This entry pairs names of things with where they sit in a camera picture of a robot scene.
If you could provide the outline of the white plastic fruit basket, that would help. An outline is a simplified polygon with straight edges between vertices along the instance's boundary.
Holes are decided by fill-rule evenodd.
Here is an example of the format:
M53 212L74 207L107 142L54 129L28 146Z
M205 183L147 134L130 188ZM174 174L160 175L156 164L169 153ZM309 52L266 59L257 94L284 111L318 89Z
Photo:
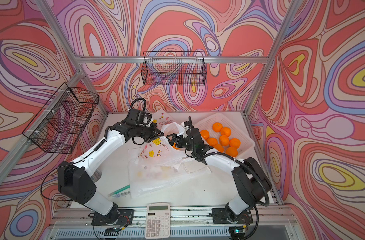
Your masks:
M223 128L219 133L215 133L212 130L212 125L214 123L221 123L223 125ZM214 147L217 150L222 150L223 152L225 152L229 145L225 147L220 145L219 137L221 135L227 135L229 140L236 138L241 141L241 145L238 148L239 156L243 153L253 150L255 147L254 141L249 137L247 132L241 130L236 125L236 123L232 122L229 118L220 113L211 115L199 121L198 123L195 123L194 127L199 129L199 132L201 133L201 136L206 144Z

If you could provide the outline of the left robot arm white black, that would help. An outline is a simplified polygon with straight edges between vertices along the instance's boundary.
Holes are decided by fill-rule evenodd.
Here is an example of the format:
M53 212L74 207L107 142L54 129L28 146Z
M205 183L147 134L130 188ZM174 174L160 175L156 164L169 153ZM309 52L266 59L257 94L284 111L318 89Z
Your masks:
M103 196L92 180L98 167L129 140L142 138L144 143L162 137L163 132L152 121L152 114L131 109L126 118L105 129L104 137L71 163L62 162L57 168L58 191L93 210L112 225L119 219L117 205Z

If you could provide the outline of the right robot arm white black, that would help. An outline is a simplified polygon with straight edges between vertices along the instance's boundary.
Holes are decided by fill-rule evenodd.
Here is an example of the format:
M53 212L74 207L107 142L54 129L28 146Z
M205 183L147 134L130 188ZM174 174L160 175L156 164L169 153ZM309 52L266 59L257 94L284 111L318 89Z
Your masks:
M232 176L237 194L225 205L221 220L235 223L243 212L257 205L270 205L268 192L272 185L256 159L241 160L216 150L204 142L197 128L188 129L185 136L170 134L166 138L171 146L189 151L190 158Z

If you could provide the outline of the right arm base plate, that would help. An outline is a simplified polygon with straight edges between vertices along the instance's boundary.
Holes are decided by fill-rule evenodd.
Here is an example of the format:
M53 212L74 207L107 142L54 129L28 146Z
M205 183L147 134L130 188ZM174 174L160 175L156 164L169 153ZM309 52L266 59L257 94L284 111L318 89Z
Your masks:
M216 224L243 224L250 225L254 222L250 211L244 210L239 215L234 214L230 209L226 208L213 208L209 215L213 219L213 223Z

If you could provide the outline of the printed white plastic bag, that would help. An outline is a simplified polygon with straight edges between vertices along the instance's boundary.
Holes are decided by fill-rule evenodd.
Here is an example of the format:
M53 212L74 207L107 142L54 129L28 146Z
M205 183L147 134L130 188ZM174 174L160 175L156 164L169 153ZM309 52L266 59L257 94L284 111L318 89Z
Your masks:
M184 150L175 150L162 136L140 148L137 159L150 166L174 166L180 164L187 156Z

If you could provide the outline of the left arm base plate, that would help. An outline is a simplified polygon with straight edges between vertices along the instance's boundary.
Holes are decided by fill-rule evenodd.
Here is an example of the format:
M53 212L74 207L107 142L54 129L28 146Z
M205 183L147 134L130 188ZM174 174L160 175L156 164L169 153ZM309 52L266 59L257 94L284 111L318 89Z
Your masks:
M106 216L97 212L89 214L92 217L92 226L120 226L127 227L132 224L134 209L113 209Z

